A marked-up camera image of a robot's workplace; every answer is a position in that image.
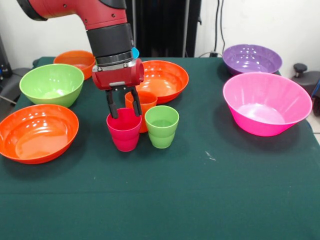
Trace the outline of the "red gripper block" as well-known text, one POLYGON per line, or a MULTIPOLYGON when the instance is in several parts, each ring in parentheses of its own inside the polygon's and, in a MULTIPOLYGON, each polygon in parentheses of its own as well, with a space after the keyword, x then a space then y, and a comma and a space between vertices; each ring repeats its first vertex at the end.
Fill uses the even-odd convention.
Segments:
POLYGON ((98 89, 106 90, 106 99, 113 119, 117 119, 119 116, 111 89, 119 86, 130 87, 134 113, 137 117, 142 115, 140 99, 135 87, 144 80, 144 66, 140 58, 104 67, 94 65, 92 68, 92 79, 98 89))

